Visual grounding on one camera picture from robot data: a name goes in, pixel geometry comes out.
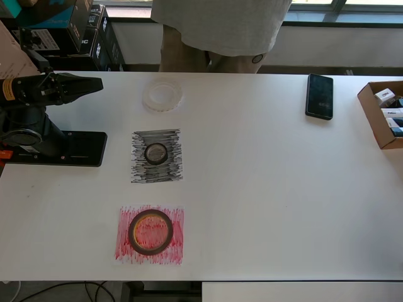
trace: wall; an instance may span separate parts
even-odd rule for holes
[[[128,64],[158,64],[162,26],[115,23]],[[403,67],[403,29],[282,27],[266,65]]]

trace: brown tape roll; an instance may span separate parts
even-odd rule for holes
[[[144,247],[142,246],[142,243],[139,242],[139,238],[136,235],[136,231],[138,230],[139,227],[141,227],[141,224],[144,223],[146,219],[152,217],[156,217],[165,223],[167,227],[166,238],[161,244],[157,246]],[[161,253],[168,247],[168,245],[171,243],[173,233],[174,230],[172,226],[172,221],[169,219],[167,214],[159,210],[145,210],[137,214],[130,223],[130,226],[128,228],[128,239],[130,245],[136,252],[142,255],[151,256]]]

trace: paper sheet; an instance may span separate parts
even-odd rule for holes
[[[179,129],[133,132],[132,182],[144,184],[183,179],[180,134]],[[161,165],[151,165],[145,159],[145,149],[152,143],[161,143],[167,148],[168,158]]]
[[[128,229],[133,218],[149,209],[168,215],[173,225],[173,237],[168,247],[158,255],[145,256],[134,251],[128,240]],[[183,259],[184,209],[180,206],[122,206],[116,240],[115,261],[119,264],[174,264],[181,265]]]

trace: orange label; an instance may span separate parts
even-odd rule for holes
[[[12,83],[13,83],[13,79],[5,79],[3,81],[3,94],[4,97],[6,98],[7,101],[14,101],[15,97],[13,94],[13,87],[12,87]]]

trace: red scribbled paper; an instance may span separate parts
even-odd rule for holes
[[[168,247],[160,254],[145,256],[134,251],[128,240],[128,228],[133,218],[149,209],[156,209],[168,215],[173,225],[173,237]],[[116,240],[115,260],[121,264],[175,264],[181,265],[183,259],[183,222],[184,209],[173,206],[122,206]]]

